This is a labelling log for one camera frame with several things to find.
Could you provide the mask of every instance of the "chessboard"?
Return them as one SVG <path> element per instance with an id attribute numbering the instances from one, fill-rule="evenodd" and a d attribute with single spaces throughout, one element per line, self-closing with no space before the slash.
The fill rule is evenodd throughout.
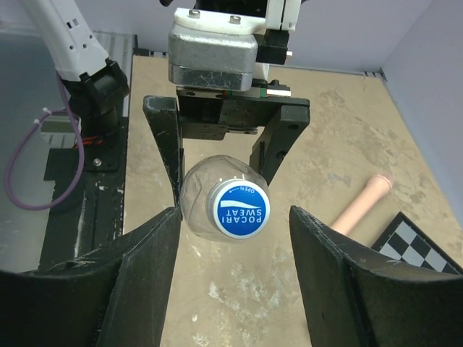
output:
<path id="1" fill-rule="evenodd" d="M 414 266 L 463 275 L 463 269 L 402 212 L 392 220 L 371 248 Z"/>

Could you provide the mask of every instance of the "plastic bottle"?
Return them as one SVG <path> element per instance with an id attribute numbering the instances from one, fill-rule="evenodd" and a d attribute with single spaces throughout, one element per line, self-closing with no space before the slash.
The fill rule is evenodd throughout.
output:
<path id="1" fill-rule="evenodd" d="M 180 207 L 190 230 L 212 241 L 238 241 L 257 235 L 270 216 L 265 179 L 245 163 L 215 155 L 185 176 Z"/>

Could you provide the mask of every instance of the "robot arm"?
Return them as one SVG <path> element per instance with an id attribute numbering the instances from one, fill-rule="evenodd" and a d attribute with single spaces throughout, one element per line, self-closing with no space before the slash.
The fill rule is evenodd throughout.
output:
<path id="1" fill-rule="evenodd" d="M 82 120 L 82 135 L 117 130 L 117 106 L 129 93 L 127 77 L 98 42 L 74 0 L 21 0 L 41 34 Z"/>
<path id="2" fill-rule="evenodd" d="M 254 79 L 267 81 L 268 64 L 286 61 L 300 5 L 301 0 L 198 0 L 195 9 L 177 9 L 169 34 L 170 81 L 239 92 Z"/>

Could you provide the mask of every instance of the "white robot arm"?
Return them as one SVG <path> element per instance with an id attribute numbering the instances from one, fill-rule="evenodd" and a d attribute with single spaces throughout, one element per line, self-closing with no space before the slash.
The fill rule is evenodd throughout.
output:
<path id="1" fill-rule="evenodd" d="M 82 135 L 104 136 L 119 126 L 118 106 L 129 93 L 127 77 L 109 58 L 74 0 L 21 0 L 41 34 L 82 121 Z"/>
<path id="2" fill-rule="evenodd" d="M 108 52 L 96 40 L 74 0 L 21 0 L 66 81 L 80 81 L 106 66 Z"/>

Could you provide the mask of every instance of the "blue bottle cap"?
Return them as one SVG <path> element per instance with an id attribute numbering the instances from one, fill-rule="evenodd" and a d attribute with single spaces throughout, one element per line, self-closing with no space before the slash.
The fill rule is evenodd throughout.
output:
<path id="1" fill-rule="evenodd" d="M 217 184 L 206 202 L 209 221 L 233 239 L 248 239 L 267 224 L 270 201 L 257 184 L 229 179 Z"/>

